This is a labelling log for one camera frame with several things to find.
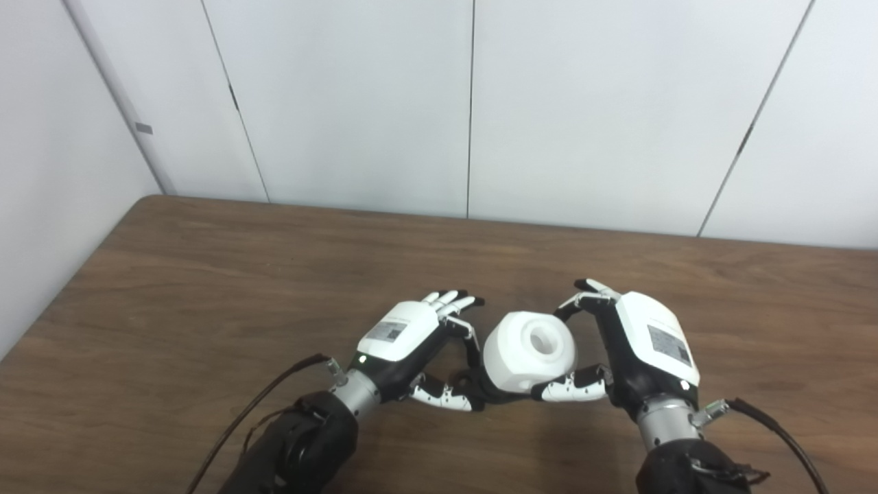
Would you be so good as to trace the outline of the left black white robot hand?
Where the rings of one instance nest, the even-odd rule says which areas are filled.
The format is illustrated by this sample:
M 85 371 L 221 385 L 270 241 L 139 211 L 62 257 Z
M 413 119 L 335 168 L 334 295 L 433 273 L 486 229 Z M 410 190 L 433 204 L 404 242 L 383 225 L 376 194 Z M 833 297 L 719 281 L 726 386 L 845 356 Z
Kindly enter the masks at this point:
M 482 412 L 483 401 L 461 385 L 428 375 L 426 367 L 453 338 L 463 342 L 469 364 L 479 366 L 476 331 L 460 314 L 484 303 L 465 290 L 397 303 L 358 342 L 346 381 L 333 389 L 336 397 L 359 419 L 379 404 L 406 399 L 455 412 Z

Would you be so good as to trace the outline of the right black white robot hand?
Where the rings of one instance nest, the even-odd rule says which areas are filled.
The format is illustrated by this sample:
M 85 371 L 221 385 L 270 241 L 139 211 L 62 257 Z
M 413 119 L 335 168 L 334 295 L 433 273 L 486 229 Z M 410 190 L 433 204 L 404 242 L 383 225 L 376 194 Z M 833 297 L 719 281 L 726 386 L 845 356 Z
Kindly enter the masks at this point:
M 606 364 L 570 371 L 531 388 L 537 401 L 594 401 L 608 397 L 632 420 L 652 399 L 670 397 L 698 409 L 700 371 L 677 316 L 645 294 L 620 294 L 595 279 L 577 279 L 574 294 L 553 312 L 567 322 L 595 317 Z

